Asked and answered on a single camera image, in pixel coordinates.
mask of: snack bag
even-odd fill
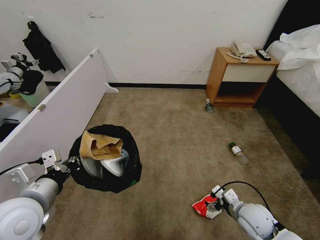
[[[212,198],[210,194],[204,196],[200,201],[195,202],[192,207],[197,211],[201,216],[214,218],[219,215],[222,210],[216,210],[215,204],[217,203],[217,198]]]

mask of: black garbage bag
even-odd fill
[[[35,94],[37,86],[43,79],[43,74],[37,70],[27,70],[23,73],[23,82],[18,89],[25,95]]]
[[[122,126],[104,124],[90,128],[88,132],[121,138],[123,142],[122,148],[128,152],[129,160],[124,167],[124,174],[121,177],[113,175],[104,168],[103,179],[92,177],[80,165],[78,171],[71,171],[71,176],[76,183],[90,189],[119,193],[140,181],[142,164],[140,162],[139,151],[136,142],[128,130]],[[82,135],[75,140],[70,150],[69,158],[79,156],[81,138]]]
[[[34,59],[39,60],[39,68],[42,71],[50,70],[52,73],[60,69],[65,71],[66,68],[53,51],[51,42],[41,33],[38,25],[34,21],[30,21],[28,28],[31,31],[22,41]]]

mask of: nightstand shelf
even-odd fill
[[[279,62],[248,58],[248,63],[229,57],[229,48],[217,48],[206,88],[214,106],[254,107]]]

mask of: tan cloth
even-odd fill
[[[82,158],[110,160],[121,157],[122,145],[120,138],[85,131],[82,135],[79,153]]]

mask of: beige carpet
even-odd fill
[[[119,193],[69,179],[43,239],[249,239],[226,213],[211,220],[191,205],[217,184],[242,180],[265,196],[276,218],[304,240],[320,238],[320,205],[256,109],[204,111],[204,90],[120,88],[106,94],[87,128],[122,125],[136,140],[141,181]],[[228,148],[250,159],[241,166]],[[262,201],[233,185],[245,202]]]

